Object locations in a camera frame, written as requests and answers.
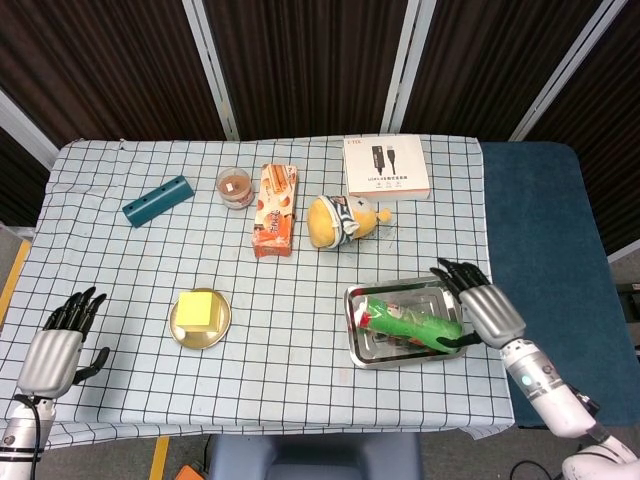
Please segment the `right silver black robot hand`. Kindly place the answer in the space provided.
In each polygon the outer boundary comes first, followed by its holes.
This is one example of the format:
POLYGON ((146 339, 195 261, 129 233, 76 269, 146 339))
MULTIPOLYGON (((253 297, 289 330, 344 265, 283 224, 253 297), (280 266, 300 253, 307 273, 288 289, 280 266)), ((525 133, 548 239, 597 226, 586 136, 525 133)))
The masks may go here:
POLYGON ((458 301, 465 318, 471 321, 477 341, 500 349, 522 338, 526 323, 504 292, 492 284, 475 264, 437 259, 430 271, 458 301))

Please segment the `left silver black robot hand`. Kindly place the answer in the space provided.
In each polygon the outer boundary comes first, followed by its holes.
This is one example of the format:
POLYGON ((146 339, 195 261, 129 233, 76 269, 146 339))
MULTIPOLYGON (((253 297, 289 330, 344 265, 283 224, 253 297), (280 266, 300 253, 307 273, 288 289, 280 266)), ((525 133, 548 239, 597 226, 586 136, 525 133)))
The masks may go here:
POLYGON ((38 402, 58 399, 70 387, 97 375, 110 349, 103 347, 90 365, 79 366, 80 354, 97 311, 106 300, 94 287, 76 292, 55 309, 36 333, 22 366, 17 388, 21 395, 38 402))

